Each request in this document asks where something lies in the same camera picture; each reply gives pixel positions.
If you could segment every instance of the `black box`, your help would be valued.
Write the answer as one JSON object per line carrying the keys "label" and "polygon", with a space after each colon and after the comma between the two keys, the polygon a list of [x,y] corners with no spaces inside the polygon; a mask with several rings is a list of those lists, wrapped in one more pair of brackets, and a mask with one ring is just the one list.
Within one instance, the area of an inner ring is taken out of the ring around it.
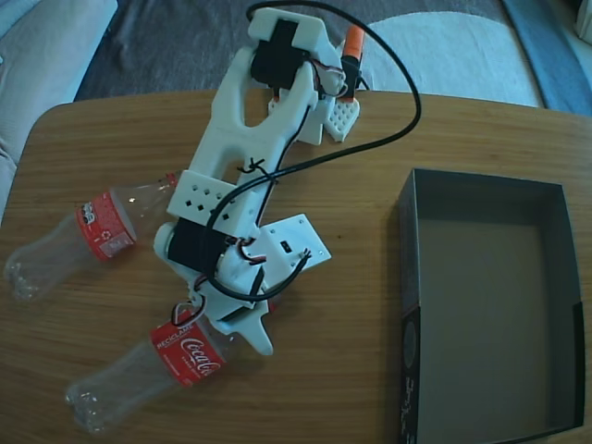
{"label": "black box", "polygon": [[415,169],[399,199],[401,444],[580,426],[585,344],[561,185]]}

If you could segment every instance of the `black cable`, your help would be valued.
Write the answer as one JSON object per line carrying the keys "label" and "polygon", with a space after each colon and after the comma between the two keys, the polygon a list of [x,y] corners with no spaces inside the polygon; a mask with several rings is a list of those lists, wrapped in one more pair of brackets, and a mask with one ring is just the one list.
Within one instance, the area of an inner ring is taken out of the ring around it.
{"label": "black cable", "polygon": [[[304,113],[304,117],[302,118],[302,122],[300,122],[298,129],[296,129],[296,132],[294,134],[292,134],[292,137],[290,137],[290,139],[286,143],[286,146],[284,147],[284,150],[281,152],[281,155],[279,156],[279,159],[277,161],[276,169],[279,169],[279,166],[281,166],[281,163],[284,161],[284,156],[288,152],[288,148],[290,148],[290,145],[292,145],[294,143],[294,141],[298,137],[298,134],[300,134],[300,131],[302,130],[302,127],[304,126],[304,122],[306,121],[306,118],[308,117],[308,113],[310,112],[310,110],[311,110],[311,107],[306,106],[306,112]],[[269,196],[271,195],[271,191],[273,190],[274,185],[275,185],[275,183],[273,181],[271,181],[269,183],[269,186],[267,187],[267,191],[265,192],[265,198],[263,199],[264,204],[261,205],[261,208],[259,208],[259,213],[257,214],[257,218],[255,219],[257,221],[257,225],[259,225],[259,222],[261,222],[261,217],[263,217],[263,212],[265,210],[265,204],[267,202],[267,199],[269,199]]]}
{"label": "black cable", "polygon": [[[200,238],[199,255],[204,255],[204,253],[205,253],[205,244],[206,244],[205,240],[208,238],[208,235],[214,230],[214,224],[215,224],[216,220],[222,214],[222,211],[230,203],[230,201],[236,199],[237,196],[243,194],[244,192],[250,190],[251,188],[254,188],[258,185],[264,184],[270,180],[281,178],[283,176],[287,176],[288,174],[296,173],[298,171],[303,171],[304,169],[307,169],[310,167],[316,167],[317,165],[324,164],[325,162],[329,162],[331,160],[339,159],[339,158],[344,157],[346,155],[361,153],[363,151],[371,150],[371,149],[377,148],[379,146],[386,145],[387,143],[395,142],[398,139],[401,139],[401,138],[405,137],[407,134],[409,134],[417,126],[417,124],[419,123],[419,120],[421,119],[421,116],[422,116],[421,98],[419,96],[419,92],[417,91],[417,87],[415,86],[415,83],[413,82],[413,78],[411,77],[411,74],[409,74],[409,71],[403,65],[403,63],[401,62],[401,60],[399,59],[397,54],[390,48],[390,46],[378,34],[376,34],[372,29],[370,29],[370,27],[368,27],[366,24],[362,23],[359,19],[351,16],[350,14],[348,14],[346,12],[343,12],[342,10],[340,10],[334,6],[327,5],[327,4],[321,3],[321,2],[306,1],[306,0],[295,0],[295,1],[280,0],[280,1],[274,1],[274,2],[256,3],[254,5],[251,5],[247,9],[247,19],[251,20],[253,17],[253,12],[257,9],[260,9],[262,7],[277,7],[277,6],[310,6],[310,7],[316,7],[318,9],[324,9],[325,11],[332,12],[333,14],[336,14],[336,15],[342,17],[343,19],[348,20],[353,25],[356,25],[356,26],[362,28],[366,34],[368,34],[370,37],[372,37],[372,39],[374,39],[376,41],[376,43],[378,43],[378,45],[387,52],[387,54],[390,56],[390,58],[393,60],[393,62],[397,65],[397,67],[401,71],[401,74],[403,75],[403,77],[407,81],[407,84],[409,85],[409,88],[410,88],[412,96],[413,96],[413,100],[415,103],[415,115],[413,116],[413,119],[411,120],[411,122],[407,126],[405,126],[405,128],[401,129],[400,131],[395,132],[394,134],[391,134],[390,136],[384,137],[382,139],[378,139],[373,142],[362,143],[360,145],[356,145],[351,148],[345,148],[345,149],[337,151],[335,153],[321,155],[320,157],[317,157],[315,159],[311,159],[311,160],[308,160],[305,162],[301,162],[300,164],[287,166],[282,169],[277,169],[276,171],[269,173],[269,175],[267,175],[267,176],[260,176],[256,179],[250,180],[249,182],[243,183],[242,185],[240,185],[239,187],[237,187],[236,189],[234,189],[233,191],[228,193],[226,196],[224,196],[222,198],[222,200],[218,203],[218,205],[216,206],[216,208],[214,209],[212,214],[210,215],[207,223],[205,224],[205,231],[202,234],[202,237]],[[309,258],[310,258],[310,252],[304,252],[302,255],[302,259],[294,267],[294,270],[292,271],[292,273],[283,282],[281,282],[280,284],[275,286],[273,289],[267,291],[266,293],[264,293],[262,295],[255,296],[255,297],[253,297],[249,294],[238,293],[237,291],[234,291],[232,289],[225,287],[222,283],[220,283],[216,280],[216,277],[214,276],[216,271],[214,269],[206,271],[205,276],[206,276],[208,282],[210,282],[210,284],[212,284],[212,286],[216,290],[226,294],[227,296],[229,296],[231,298],[238,299],[241,301],[247,301],[247,302],[258,302],[258,301],[263,301],[265,299],[273,298],[274,296],[276,296],[280,292],[282,292],[285,288],[287,288],[288,285],[304,269],[304,267],[306,266],[306,262],[308,261]]]}

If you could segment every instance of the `robotic arm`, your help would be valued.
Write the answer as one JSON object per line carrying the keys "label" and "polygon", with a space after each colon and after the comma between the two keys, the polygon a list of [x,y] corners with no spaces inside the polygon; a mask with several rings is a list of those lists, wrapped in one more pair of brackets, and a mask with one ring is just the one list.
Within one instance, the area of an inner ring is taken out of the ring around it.
{"label": "robotic arm", "polygon": [[[279,169],[295,140],[319,144],[327,129],[343,141],[360,106],[321,19],[263,8],[254,13],[249,35],[257,46],[241,48],[222,80],[211,120],[167,208],[178,220],[158,230],[154,250],[187,281],[191,303],[203,309],[213,327],[224,334],[238,332],[258,352],[272,354],[261,322],[267,301],[231,298],[207,282],[204,273],[216,274],[234,291],[257,295],[286,279],[305,255],[304,269],[325,262],[331,255],[306,216],[259,227],[271,180],[229,202],[214,229],[207,230],[205,254],[197,245],[222,198]],[[247,127],[244,97],[252,79],[272,87],[276,97],[269,117]],[[223,174],[237,160],[244,162],[243,172],[236,184],[228,183]]]}

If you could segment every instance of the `coca-cola logo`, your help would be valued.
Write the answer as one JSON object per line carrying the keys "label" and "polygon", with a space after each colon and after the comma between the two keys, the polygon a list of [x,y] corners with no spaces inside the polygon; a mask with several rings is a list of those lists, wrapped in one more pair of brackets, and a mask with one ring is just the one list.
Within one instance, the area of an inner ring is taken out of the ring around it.
{"label": "coca-cola logo", "polygon": [[181,341],[181,349],[189,357],[191,366],[202,376],[208,376],[220,368],[220,364],[212,362],[204,348],[205,343],[199,339],[187,338]]}

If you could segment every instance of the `empty plastic bottle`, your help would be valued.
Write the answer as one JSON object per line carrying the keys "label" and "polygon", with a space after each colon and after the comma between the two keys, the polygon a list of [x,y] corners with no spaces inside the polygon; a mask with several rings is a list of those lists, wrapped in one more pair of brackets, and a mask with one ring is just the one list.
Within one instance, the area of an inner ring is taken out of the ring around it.
{"label": "empty plastic bottle", "polygon": [[66,216],[52,232],[15,250],[4,270],[14,297],[38,299],[75,272],[112,259],[162,224],[178,175],[111,188]]}
{"label": "empty plastic bottle", "polygon": [[87,431],[105,432],[147,401],[216,372],[244,345],[238,339],[218,332],[205,316],[184,327],[168,322],[105,370],[73,383],[66,403]]}

